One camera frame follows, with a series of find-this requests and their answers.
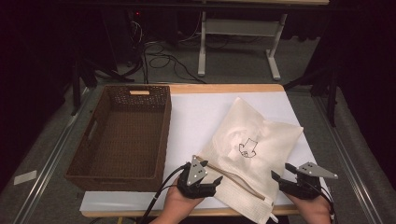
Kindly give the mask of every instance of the hand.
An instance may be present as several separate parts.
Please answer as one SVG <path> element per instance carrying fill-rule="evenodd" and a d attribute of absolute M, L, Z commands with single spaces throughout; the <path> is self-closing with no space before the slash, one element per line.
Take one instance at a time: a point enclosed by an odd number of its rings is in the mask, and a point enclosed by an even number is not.
<path fill-rule="evenodd" d="M 297 206 L 301 216 L 308 224 L 330 224 L 330 205 L 321 196 L 314 200 L 301 200 L 292 195 L 285 195 Z"/>
<path fill-rule="evenodd" d="M 161 214 L 155 218 L 150 224 L 177 224 L 186 218 L 191 211 L 198 205 L 204 198 L 189 199 L 184 197 L 176 187 L 177 179 L 166 193 L 165 204 Z"/>

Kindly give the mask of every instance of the wooden table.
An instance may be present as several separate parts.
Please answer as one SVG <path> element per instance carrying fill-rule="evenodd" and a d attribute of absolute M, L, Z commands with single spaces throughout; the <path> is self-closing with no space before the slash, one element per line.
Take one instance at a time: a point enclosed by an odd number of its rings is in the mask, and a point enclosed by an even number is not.
<path fill-rule="evenodd" d="M 280 85 L 180 84 L 170 85 L 170 88 L 172 115 L 164 177 L 169 176 L 186 161 L 190 161 L 191 156 L 203 148 L 236 97 L 246 100 L 266 119 L 299 125 L 288 96 Z M 290 153 L 288 162 L 301 165 L 307 161 L 315 162 L 315 158 L 302 134 L 295 149 Z M 283 175 L 283 178 L 291 181 L 294 177 L 288 172 Z M 153 195 L 153 192 L 87 191 L 80 211 L 86 217 L 141 217 Z M 152 216 L 157 216 L 161 212 L 165 195 L 165 192 L 162 193 L 154 205 Z M 279 192 L 273 214 L 286 216 L 298 212 L 291 201 Z M 206 198 L 192 211 L 191 216 L 240 216 L 240 214 L 215 198 Z"/>

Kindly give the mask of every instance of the drawn arrow on bag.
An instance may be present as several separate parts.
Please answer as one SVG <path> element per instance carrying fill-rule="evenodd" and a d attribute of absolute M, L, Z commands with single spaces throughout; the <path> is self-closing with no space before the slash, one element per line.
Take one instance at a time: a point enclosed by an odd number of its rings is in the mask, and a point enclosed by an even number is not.
<path fill-rule="evenodd" d="M 256 156 L 254 148 L 256 148 L 257 144 L 257 142 L 249 138 L 245 144 L 239 144 L 239 151 L 241 152 L 242 156 L 246 158 L 252 158 Z"/>

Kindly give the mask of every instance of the metal gripper jaw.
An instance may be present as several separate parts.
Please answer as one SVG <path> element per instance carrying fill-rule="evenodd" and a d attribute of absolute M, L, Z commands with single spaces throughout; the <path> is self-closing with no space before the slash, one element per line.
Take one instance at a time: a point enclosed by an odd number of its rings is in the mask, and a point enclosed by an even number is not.
<path fill-rule="evenodd" d="M 312 163 L 307 162 L 298 168 L 286 163 L 285 168 L 297 175 L 297 183 L 280 178 L 280 175 L 271 171 L 272 178 L 278 182 L 279 190 L 300 199 L 315 199 L 321 193 L 320 177 L 337 179 L 338 175 Z"/>
<path fill-rule="evenodd" d="M 177 188 L 186 197 L 191 199 L 212 197 L 216 193 L 216 186 L 221 182 L 222 176 L 217 178 L 211 184 L 201 184 L 207 176 L 205 166 L 207 161 L 199 162 L 195 156 L 192 161 L 187 163 L 188 167 L 184 169 L 177 181 Z"/>

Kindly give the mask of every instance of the white cloth bag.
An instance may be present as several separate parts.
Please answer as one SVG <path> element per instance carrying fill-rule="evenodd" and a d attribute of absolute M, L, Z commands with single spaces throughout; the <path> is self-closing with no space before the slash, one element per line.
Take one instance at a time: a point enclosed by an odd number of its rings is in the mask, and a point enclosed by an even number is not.
<path fill-rule="evenodd" d="M 271 171 L 282 175 L 285 162 L 303 128 L 265 120 L 241 98 L 230 111 L 211 141 L 197 155 L 208 161 L 205 181 L 223 175 L 215 198 L 256 223 L 272 215 L 279 192 Z"/>

